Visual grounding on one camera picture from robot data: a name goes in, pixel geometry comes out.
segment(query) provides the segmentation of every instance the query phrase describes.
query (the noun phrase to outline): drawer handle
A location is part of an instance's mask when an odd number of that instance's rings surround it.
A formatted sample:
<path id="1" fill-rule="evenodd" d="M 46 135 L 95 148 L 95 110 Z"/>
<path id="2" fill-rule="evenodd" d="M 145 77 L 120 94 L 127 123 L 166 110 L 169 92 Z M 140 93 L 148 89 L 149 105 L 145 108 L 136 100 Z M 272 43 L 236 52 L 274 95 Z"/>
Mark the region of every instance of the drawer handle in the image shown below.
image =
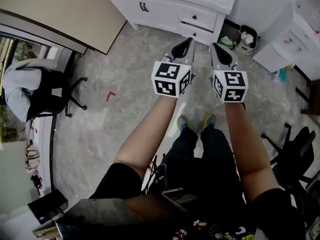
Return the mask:
<path id="1" fill-rule="evenodd" d="M 140 8 L 142 11 L 145 11 L 145 9 L 142 7 L 142 2 L 140 2 Z"/>
<path id="2" fill-rule="evenodd" d="M 147 7 L 146 7 L 146 3 L 144 2 L 143 3 L 143 8 L 144 8 L 144 10 L 148 13 L 149 12 L 149 10 L 147 9 Z"/>

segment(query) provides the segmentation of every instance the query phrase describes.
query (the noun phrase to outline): person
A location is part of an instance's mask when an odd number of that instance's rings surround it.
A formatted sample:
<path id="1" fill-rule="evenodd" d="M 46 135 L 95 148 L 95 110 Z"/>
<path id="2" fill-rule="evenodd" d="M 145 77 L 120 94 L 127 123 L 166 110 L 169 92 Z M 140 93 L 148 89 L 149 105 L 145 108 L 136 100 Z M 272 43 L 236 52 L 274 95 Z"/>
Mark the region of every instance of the person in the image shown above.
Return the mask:
<path id="1" fill-rule="evenodd" d="M 141 194 L 145 173 L 174 114 L 177 99 L 160 96 L 118 151 L 91 199 L 128 199 Z M 257 227 L 270 239 L 305 239 L 301 216 L 272 171 L 267 151 L 241 103 L 225 104 L 232 144 L 207 116 L 201 133 L 202 158 L 194 157 L 198 136 L 181 115 L 181 130 L 164 156 L 149 193 L 183 188 L 201 198 L 194 220 L 177 228 L 173 240 L 253 240 Z"/>

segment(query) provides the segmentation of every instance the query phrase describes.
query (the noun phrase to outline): gray floor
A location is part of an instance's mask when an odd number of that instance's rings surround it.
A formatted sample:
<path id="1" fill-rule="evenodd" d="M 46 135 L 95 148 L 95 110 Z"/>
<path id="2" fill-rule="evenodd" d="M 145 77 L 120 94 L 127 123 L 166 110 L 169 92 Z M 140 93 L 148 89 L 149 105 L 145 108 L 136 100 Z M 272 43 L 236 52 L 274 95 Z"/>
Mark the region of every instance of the gray floor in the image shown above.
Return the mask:
<path id="1" fill-rule="evenodd" d="M 57 118 L 53 148 L 54 185 L 69 200 L 70 206 L 81 198 L 88 198 L 96 189 L 126 137 L 142 120 L 157 99 L 151 73 L 154 62 L 162 57 L 165 47 L 183 40 L 174 33 L 129 24 L 122 29 L 108 55 L 88 50 L 74 62 L 73 81 L 88 77 L 74 92 L 74 96 L 88 110 L 70 106 L 72 118 L 61 113 Z M 274 83 L 272 75 L 251 59 L 239 55 L 242 69 L 247 71 L 249 90 L 245 99 L 247 112 L 258 133 L 265 131 L 276 143 L 284 140 L 284 123 L 292 124 L 294 137 L 303 126 L 316 131 L 313 142 L 315 162 L 306 173 L 313 176 L 320 169 L 319 128 L 300 110 L 306 107 L 295 87 L 305 90 L 306 82 L 294 70 L 288 72 L 287 83 Z M 194 61 L 195 79 L 177 109 L 157 154 L 169 150 L 179 136 L 175 119 L 186 114 L 192 128 L 200 132 L 206 115 L 217 116 L 216 127 L 229 138 L 225 109 L 210 87 L 210 56 L 208 47 L 197 43 Z M 106 102 L 109 91 L 116 93 Z M 270 158 L 275 152 L 264 142 Z M 197 143 L 196 156 L 201 156 L 202 145 Z"/>

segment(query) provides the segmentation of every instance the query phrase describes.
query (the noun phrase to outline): black office chair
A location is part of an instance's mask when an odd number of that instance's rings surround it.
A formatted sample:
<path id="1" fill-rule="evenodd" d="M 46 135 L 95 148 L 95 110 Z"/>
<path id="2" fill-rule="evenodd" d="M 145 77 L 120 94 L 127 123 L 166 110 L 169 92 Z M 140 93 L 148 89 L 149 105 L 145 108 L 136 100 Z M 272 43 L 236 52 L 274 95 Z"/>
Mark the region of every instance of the black office chair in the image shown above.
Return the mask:
<path id="1" fill-rule="evenodd" d="M 306 230 L 320 216 L 320 171 L 313 177 L 304 176 L 305 172 L 314 161 L 314 150 L 312 142 L 316 137 L 314 131 L 309 132 L 308 127 L 304 127 L 294 140 L 290 141 L 291 125 L 285 123 L 288 128 L 285 142 L 282 148 L 278 147 L 265 133 L 261 138 L 266 139 L 278 152 L 273 158 L 271 165 L 276 164 L 272 170 L 281 187 L 294 196 L 296 207 L 301 213 Z M 308 183 L 304 189 L 300 181 Z"/>
<path id="2" fill-rule="evenodd" d="M 71 118 L 72 114 L 68 113 L 69 101 L 72 101 L 79 108 L 87 110 L 86 105 L 81 105 L 73 96 L 72 91 L 82 82 L 86 82 L 86 77 L 79 78 L 70 86 L 68 77 L 60 72 L 44 68 L 41 69 L 41 82 L 37 90 L 28 96 L 30 108 L 27 114 L 27 121 L 34 118 L 51 117 L 65 111 L 65 116 Z M 61 97 L 52 95 L 52 90 L 62 88 Z"/>

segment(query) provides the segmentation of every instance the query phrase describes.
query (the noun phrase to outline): sneaker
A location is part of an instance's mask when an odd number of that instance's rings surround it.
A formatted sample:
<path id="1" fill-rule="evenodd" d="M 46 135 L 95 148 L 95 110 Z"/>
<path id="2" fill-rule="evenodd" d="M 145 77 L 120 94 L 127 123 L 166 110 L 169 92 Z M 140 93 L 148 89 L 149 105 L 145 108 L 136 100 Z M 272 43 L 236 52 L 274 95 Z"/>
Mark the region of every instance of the sneaker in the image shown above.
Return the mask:
<path id="1" fill-rule="evenodd" d="M 206 127 L 208 126 L 215 126 L 217 122 L 217 118 L 214 114 L 210 114 L 210 115 L 207 115 L 205 120 L 204 120 L 204 127 L 203 129 L 205 129 Z"/>
<path id="2" fill-rule="evenodd" d="M 185 127 L 189 127 L 189 119 L 185 114 L 182 114 L 179 116 L 178 120 L 176 121 L 176 124 L 177 124 L 178 128 L 180 129 L 180 131 L 182 132 L 182 130 Z"/>

